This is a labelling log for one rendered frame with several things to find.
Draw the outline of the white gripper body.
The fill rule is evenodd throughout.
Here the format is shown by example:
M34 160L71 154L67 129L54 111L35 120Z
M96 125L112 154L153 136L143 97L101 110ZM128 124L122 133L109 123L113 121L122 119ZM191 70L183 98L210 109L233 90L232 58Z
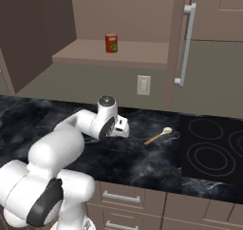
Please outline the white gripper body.
M129 136L130 127L128 120L124 117L120 117L120 128L121 128L121 134L124 138L127 138Z

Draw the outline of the red food can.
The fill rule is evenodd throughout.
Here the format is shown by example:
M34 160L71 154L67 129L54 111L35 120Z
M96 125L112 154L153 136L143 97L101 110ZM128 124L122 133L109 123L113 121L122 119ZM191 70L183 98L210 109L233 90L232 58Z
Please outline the red food can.
M105 35L105 49L107 53L115 53L118 51L118 35L116 33L108 33Z

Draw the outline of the wooden spoon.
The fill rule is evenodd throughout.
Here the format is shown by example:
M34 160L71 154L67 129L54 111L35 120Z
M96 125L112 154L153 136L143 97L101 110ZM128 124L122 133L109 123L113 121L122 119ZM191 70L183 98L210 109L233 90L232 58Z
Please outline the wooden spoon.
M147 145L147 144L150 144L151 142L153 142L154 140L158 139L159 137L163 136L163 135L167 135L167 134L170 134L171 132L173 131L173 128L171 127L164 127L162 129L162 131L154 136L153 138L149 139L148 141L146 141L144 144Z

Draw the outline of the brown drawer front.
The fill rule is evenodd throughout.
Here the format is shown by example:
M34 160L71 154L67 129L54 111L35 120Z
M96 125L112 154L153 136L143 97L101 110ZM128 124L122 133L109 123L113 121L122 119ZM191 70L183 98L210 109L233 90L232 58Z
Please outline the brown drawer front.
M243 227L243 204L210 201L204 219Z
M105 198L103 197L105 190L112 194L127 197L135 198L140 196L140 203ZM157 190L96 181L94 196L88 203L160 217L162 215L164 197L165 193Z
M123 211L119 209L99 206L88 203L87 214L92 219L97 230L118 230L105 226L105 223L110 220L112 223L135 227L138 226L139 230L159 230L160 217L153 217L143 215L140 213L133 213L130 211Z
M164 208L164 217L194 223L203 222L209 200L168 193Z

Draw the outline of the black hob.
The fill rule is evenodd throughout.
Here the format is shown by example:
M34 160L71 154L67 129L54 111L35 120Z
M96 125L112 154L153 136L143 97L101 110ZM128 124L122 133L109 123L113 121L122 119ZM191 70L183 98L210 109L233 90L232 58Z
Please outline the black hob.
M243 184L243 120L179 116L183 177Z

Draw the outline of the white wall outlet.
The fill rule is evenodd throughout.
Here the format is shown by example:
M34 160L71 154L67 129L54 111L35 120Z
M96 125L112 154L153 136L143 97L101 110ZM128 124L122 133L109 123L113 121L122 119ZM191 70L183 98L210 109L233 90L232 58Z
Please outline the white wall outlet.
M150 87L151 87L151 77L139 75L138 76L138 84L137 84L137 94L138 95L150 95Z

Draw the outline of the open brown wall cabinet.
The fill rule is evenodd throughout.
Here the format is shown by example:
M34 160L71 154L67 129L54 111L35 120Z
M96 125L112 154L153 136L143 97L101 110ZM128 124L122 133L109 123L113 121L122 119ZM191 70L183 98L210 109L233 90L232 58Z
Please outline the open brown wall cabinet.
M52 56L55 63L165 69L174 0L72 0L76 40ZM107 53L105 35L118 35Z

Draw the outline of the closed brown wall cabinet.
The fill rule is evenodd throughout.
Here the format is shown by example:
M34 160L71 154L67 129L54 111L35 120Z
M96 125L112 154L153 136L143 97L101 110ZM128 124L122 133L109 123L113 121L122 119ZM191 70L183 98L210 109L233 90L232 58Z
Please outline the closed brown wall cabinet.
M193 40L243 42L243 0L192 0L196 3Z

